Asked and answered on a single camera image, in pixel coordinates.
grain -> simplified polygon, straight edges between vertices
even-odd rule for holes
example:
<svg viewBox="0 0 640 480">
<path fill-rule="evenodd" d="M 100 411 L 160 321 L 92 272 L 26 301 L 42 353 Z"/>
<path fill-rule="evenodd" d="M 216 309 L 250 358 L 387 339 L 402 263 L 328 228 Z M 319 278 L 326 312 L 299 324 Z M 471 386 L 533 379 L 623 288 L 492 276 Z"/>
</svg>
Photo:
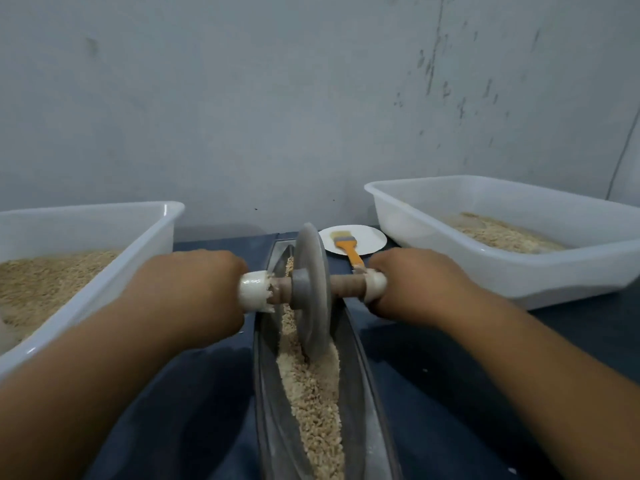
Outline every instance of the grain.
<svg viewBox="0 0 640 480">
<path fill-rule="evenodd" d="M 2 320 L 26 339 L 118 254 L 90 251 L 1 263 Z"/>
<path fill-rule="evenodd" d="M 521 254 L 540 254 L 566 249 L 556 242 L 498 219 L 478 216 L 471 212 L 462 212 L 461 215 L 474 219 L 476 224 L 454 225 L 454 228 L 492 248 Z"/>
<path fill-rule="evenodd" d="M 292 269 L 293 258 L 289 258 L 287 275 Z M 277 363 L 291 412 L 298 421 L 302 445 L 317 480 L 343 480 L 338 350 L 331 341 L 320 360 L 308 361 L 298 339 L 293 310 L 288 305 L 283 307 Z"/>
</svg>

white plastic tray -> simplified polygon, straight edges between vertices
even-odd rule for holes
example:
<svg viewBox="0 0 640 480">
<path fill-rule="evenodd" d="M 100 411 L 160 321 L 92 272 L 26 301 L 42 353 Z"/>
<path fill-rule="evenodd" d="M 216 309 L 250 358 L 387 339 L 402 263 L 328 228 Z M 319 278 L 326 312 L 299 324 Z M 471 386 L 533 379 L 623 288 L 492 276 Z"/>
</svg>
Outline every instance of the white plastic tray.
<svg viewBox="0 0 640 480">
<path fill-rule="evenodd" d="M 454 259 L 480 286 L 526 309 L 620 290 L 640 274 L 640 209 L 498 180 L 453 177 L 365 185 L 380 227 L 401 246 Z M 494 217 L 572 249 L 540 255 L 502 251 L 444 224 L 460 212 Z"/>
<path fill-rule="evenodd" d="M 0 212 L 0 262 L 124 249 L 20 345 L 0 356 L 0 378 L 71 325 L 114 300 L 142 263 L 170 253 L 180 202 L 114 203 Z"/>
</svg>

dark blue table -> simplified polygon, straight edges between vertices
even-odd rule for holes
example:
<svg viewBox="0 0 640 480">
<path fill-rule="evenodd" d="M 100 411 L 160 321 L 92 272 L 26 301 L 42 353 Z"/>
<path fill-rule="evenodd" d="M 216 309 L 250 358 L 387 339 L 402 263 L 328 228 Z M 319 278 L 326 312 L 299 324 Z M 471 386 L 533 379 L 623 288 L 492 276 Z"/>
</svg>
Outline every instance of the dark blue table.
<svg viewBox="0 0 640 480">
<path fill-rule="evenodd" d="M 264 269 L 275 240 L 185 242 L 231 250 Z M 332 273 L 350 272 L 330 256 Z M 407 479 L 559 478 L 505 398 L 455 342 L 435 330 L 380 320 L 348 300 Z M 640 382 L 640 283 L 618 294 L 538 310 L 544 323 Z M 235 336 L 187 351 L 121 416 L 86 478 L 258 479 L 252 387 L 253 316 Z"/>
</svg>

orange brush handle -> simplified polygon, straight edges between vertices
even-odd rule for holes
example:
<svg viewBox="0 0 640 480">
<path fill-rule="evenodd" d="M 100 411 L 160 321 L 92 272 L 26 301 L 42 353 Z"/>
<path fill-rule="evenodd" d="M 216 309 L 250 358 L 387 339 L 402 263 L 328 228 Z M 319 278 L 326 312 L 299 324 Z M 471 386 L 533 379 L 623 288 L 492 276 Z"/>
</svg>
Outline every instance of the orange brush handle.
<svg viewBox="0 0 640 480">
<path fill-rule="evenodd" d="M 351 263 L 352 267 L 356 267 L 356 266 L 364 267 L 364 261 L 356 252 L 357 243 L 358 243 L 357 241 L 334 242 L 336 248 L 340 248 L 341 250 L 347 253 L 347 256 L 349 257 L 349 262 Z"/>
</svg>

plate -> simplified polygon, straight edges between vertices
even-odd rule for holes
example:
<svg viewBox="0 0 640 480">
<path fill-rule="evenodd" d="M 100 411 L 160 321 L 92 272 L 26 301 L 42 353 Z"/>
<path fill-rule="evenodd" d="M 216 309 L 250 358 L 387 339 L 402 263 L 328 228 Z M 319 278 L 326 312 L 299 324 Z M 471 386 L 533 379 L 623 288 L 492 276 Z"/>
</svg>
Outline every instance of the plate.
<svg viewBox="0 0 640 480">
<path fill-rule="evenodd" d="M 356 245 L 356 251 L 360 256 L 373 254 L 374 252 L 384 248 L 387 243 L 387 236 L 385 233 L 373 227 L 357 224 L 327 227 L 320 231 L 320 239 L 322 239 L 324 249 L 334 254 L 347 256 L 343 250 L 335 247 L 335 244 L 331 239 L 331 233 L 337 230 L 351 231 L 351 235 L 354 236 L 358 242 Z"/>
</svg>

